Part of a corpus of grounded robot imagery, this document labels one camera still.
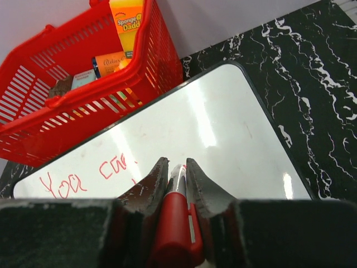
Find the white whiteboard with dark frame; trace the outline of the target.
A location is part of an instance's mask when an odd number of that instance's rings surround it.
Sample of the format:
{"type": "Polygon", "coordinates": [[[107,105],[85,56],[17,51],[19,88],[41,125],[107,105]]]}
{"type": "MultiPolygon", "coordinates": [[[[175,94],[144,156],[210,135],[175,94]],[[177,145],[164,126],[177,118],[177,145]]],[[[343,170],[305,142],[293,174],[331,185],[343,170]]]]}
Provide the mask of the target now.
{"type": "Polygon", "coordinates": [[[313,197],[235,63],[196,76],[99,132],[15,183],[12,196],[115,198],[142,183],[161,157],[170,169],[194,159],[236,198],[313,197]]]}

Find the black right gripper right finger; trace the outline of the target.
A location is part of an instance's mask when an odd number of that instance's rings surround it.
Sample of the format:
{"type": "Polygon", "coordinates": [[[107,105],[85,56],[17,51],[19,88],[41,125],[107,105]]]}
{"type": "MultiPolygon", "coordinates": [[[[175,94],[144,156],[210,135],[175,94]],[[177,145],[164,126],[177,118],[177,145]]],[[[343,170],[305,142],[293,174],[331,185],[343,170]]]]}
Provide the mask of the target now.
{"type": "Polygon", "coordinates": [[[216,267],[355,267],[356,204],[237,199],[188,158],[205,258],[216,267]]]}

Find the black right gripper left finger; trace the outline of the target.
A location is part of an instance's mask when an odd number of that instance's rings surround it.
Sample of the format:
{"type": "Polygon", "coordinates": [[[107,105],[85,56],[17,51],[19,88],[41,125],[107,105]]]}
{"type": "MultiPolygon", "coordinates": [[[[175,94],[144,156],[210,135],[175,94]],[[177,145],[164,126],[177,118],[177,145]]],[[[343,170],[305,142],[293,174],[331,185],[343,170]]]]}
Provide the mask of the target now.
{"type": "Polygon", "coordinates": [[[1,201],[2,267],[145,267],[168,159],[115,199],[1,201]]]}

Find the red whiteboard marker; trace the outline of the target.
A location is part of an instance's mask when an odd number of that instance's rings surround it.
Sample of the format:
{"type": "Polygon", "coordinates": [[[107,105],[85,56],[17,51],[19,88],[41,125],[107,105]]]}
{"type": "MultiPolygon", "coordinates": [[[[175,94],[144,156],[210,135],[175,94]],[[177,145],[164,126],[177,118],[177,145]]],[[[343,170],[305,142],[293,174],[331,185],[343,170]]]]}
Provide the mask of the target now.
{"type": "Polygon", "coordinates": [[[147,267],[197,267],[205,260],[195,204],[187,202],[186,165],[174,167],[147,267]]]}

